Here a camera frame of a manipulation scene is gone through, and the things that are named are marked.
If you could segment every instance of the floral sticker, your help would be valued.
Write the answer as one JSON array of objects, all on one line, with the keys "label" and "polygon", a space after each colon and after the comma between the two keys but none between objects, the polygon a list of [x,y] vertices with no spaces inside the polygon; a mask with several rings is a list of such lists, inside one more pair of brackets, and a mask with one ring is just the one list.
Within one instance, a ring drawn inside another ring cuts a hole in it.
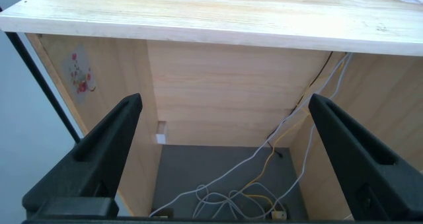
[{"label": "floral sticker", "polygon": [[63,72],[78,103],[84,101],[87,93],[95,91],[95,80],[82,45],[63,61]]}]

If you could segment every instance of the wooden desk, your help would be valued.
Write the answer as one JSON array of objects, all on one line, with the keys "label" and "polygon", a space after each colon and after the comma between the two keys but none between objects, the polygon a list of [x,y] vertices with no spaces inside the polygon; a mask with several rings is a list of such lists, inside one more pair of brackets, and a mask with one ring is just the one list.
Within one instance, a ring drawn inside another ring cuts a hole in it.
[{"label": "wooden desk", "polygon": [[[22,0],[0,14],[0,28],[27,33],[84,133],[121,98],[141,93],[144,109],[120,184],[135,215],[151,209],[161,153],[158,121],[168,124],[169,144],[259,146],[303,93],[323,84],[343,52],[357,53],[334,101],[423,169],[421,5]],[[83,100],[75,97],[62,65],[77,48],[96,80],[96,89]],[[280,133],[304,116],[298,114]],[[277,144],[290,147],[297,170],[311,122],[308,118]],[[348,206],[319,137],[314,139],[300,184],[309,217],[345,218]]]}]

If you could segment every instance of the black cable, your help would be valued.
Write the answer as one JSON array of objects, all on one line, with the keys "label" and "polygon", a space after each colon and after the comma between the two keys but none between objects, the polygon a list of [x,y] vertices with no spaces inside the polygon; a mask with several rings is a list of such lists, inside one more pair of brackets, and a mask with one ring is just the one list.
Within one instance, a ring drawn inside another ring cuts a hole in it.
[{"label": "black cable", "polygon": [[19,53],[20,57],[24,61],[26,67],[31,72],[32,76],[37,81],[38,85],[41,87],[42,91],[46,95],[47,99],[52,104],[54,110],[58,113],[60,119],[62,120],[63,124],[65,124],[65,127],[71,134],[72,138],[75,140],[76,143],[78,143],[81,138],[79,138],[78,133],[76,132],[75,128],[72,126],[71,122],[69,121],[69,118],[67,118],[65,112],[60,106],[60,103],[58,102],[57,98],[54,96],[52,90],[49,88],[46,80],[43,78],[40,70],[38,70],[34,60],[28,53],[28,50],[25,48],[25,45],[22,43],[22,40],[20,40],[18,34],[16,32],[6,32],[7,37],[11,41],[12,45],[15,47],[16,51]]},{"label": "black cable", "polygon": [[[330,52],[330,54],[329,54],[329,56],[328,56],[328,58],[327,58],[327,60],[326,60],[326,62],[325,62],[325,64],[323,64],[323,66],[322,66],[322,69],[320,69],[320,71],[317,73],[317,76],[313,79],[313,81],[311,81],[311,83],[310,83],[310,85],[309,85],[309,87],[311,87],[311,85],[313,85],[313,83],[315,83],[316,82],[316,80],[317,80],[317,78],[319,78],[319,76],[321,75],[321,73],[323,72],[323,70],[325,69],[325,67],[326,67],[326,65],[328,64],[328,62],[329,62],[329,60],[330,60],[330,58],[332,57],[332,54],[333,54],[333,52]],[[295,105],[295,107],[293,108],[293,110],[289,113],[289,115],[288,116],[291,116],[291,114],[293,113],[293,111],[295,111],[295,109],[297,109],[297,107],[298,107],[298,105],[299,105],[299,103],[301,102],[301,99],[303,99],[303,97],[304,97],[304,95],[305,94],[303,94],[302,96],[301,96],[301,98],[299,98],[299,100],[298,100],[298,102],[297,102],[297,104]],[[266,139],[269,139],[269,137],[276,131],[276,129],[278,129],[278,127],[276,126],[275,127],[275,129],[266,137]],[[270,144],[270,142],[269,141],[267,141],[267,144],[269,144],[269,146],[273,149],[273,146]],[[277,151],[275,151],[275,153],[277,153],[278,155],[279,155],[279,157],[283,157],[282,156],[282,154],[281,153],[279,153],[279,152],[277,152]]]}]

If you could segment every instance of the desk top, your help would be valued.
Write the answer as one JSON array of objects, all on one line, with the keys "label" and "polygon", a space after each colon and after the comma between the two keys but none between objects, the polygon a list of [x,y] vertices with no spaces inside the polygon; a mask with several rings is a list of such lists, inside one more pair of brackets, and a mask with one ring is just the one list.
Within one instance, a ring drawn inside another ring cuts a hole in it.
[{"label": "desk top", "polygon": [[0,28],[423,56],[423,5],[397,0],[22,0]]}]

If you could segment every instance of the gray floor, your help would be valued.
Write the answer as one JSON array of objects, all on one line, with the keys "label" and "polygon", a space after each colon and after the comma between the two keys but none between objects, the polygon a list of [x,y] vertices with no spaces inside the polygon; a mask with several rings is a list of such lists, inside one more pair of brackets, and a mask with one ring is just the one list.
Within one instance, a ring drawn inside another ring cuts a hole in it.
[{"label": "gray floor", "polygon": [[[200,184],[207,184],[240,161],[251,156],[255,151],[256,148],[254,147],[164,146],[157,176],[153,208],[161,207],[173,200],[181,192],[193,190]],[[279,156],[274,155],[269,161],[266,172],[259,181],[276,196],[281,196],[293,184],[296,174],[289,149],[278,149],[278,151],[284,154],[284,158],[281,159]],[[212,184],[209,188],[210,192],[228,195],[231,190],[241,189],[246,183],[260,174],[270,152],[270,148],[263,148],[253,160],[241,165],[219,182]],[[259,186],[247,189],[246,193],[270,196]],[[205,193],[200,192],[199,195],[203,197]],[[264,207],[267,207],[268,202],[266,200],[256,200]],[[174,209],[174,217],[191,218],[197,203],[198,200],[195,194],[188,194],[179,198],[169,208]],[[236,198],[235,203],[248,216],[261,214],[257,206],[244,197]],[[298,186],[282,200],[282,203],[287,205],[292,219],[307,219],[307,212]],[[207,205],[202,210],[199,218],[210,218],[217,209],[217,205]],[[226,205],[216,218],[233,219],[233,215]]]}]

